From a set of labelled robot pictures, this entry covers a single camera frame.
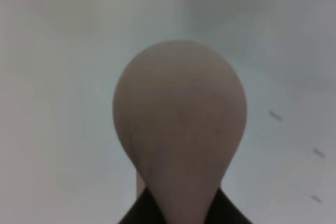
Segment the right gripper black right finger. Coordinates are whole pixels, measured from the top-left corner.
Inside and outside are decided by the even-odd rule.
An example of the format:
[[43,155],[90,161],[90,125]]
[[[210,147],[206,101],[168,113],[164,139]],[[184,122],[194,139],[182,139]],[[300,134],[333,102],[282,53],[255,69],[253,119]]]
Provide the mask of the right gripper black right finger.
[[205,224],[252,224],[252,222],[221,189],[218,189],[205,218]]

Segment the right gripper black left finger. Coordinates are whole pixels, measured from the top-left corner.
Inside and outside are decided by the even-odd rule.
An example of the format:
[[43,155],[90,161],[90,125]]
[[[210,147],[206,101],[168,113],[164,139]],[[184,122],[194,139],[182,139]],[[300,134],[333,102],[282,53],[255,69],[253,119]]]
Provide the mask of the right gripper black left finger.
[[153,195],[146,187],[119,224],[166,224]]

